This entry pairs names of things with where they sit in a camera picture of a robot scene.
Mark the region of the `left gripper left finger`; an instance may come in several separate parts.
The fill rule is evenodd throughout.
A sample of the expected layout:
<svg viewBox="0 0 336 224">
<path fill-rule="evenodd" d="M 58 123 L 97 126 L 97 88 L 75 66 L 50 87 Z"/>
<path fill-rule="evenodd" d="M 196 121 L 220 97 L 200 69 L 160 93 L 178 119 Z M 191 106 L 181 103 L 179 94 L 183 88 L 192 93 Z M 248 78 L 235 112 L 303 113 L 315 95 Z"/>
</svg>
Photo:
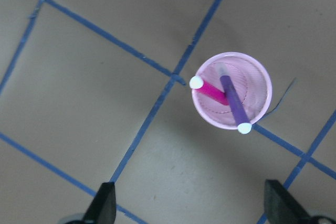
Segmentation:
<svg viewBox="0 0 336 224">
<path fill-rule="evenodd" d="M 83 223 L 113 224 L 116 220 L 114 182 L 102 183 L 82 218 Z"/>
</svg>

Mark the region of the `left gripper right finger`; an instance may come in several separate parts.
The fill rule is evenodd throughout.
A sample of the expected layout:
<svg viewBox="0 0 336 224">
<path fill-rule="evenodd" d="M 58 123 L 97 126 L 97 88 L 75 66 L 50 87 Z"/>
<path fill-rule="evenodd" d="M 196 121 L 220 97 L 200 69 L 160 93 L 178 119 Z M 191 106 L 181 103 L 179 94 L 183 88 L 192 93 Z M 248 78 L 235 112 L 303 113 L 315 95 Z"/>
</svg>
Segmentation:
<svg viewBox="0 0 336 224">
<path fill-rule="evenodd" d="M 272 224 L 308 223 L 311 219 L 284 186 L 274 179 L 265 181 L 264 212 Z"/>
</svg>

